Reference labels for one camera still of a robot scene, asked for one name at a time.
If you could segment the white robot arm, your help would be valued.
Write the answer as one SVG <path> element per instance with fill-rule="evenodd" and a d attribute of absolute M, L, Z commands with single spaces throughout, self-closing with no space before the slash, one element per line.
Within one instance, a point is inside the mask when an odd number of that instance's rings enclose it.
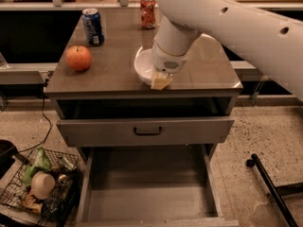
<path fill-rule="evenodd" d="M 152 46 L 158 71 L 174 74 L 201 33 L 303 100 L 303 23 L 233 0 L 156 0 L 162 21 Z"/>

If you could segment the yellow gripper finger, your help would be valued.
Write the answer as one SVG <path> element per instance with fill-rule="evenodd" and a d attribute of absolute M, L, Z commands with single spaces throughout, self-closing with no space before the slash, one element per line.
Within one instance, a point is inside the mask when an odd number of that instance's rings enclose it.
<path fill-rule="evenodd" d="M 165 72 L 153 72 L 151 76 L 151 88 L 163 90 L 172 83 L 172 76 Z"/>

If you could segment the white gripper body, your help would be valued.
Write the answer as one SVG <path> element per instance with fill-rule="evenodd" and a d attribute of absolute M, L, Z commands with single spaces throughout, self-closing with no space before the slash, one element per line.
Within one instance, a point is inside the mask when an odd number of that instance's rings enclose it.
<path fill-rule="evenodd" d="M 178 73 L 201 34 L 201 31 L 180 26 L 163 16 L 151 49 L 155 69 L 168 74 Z"/>

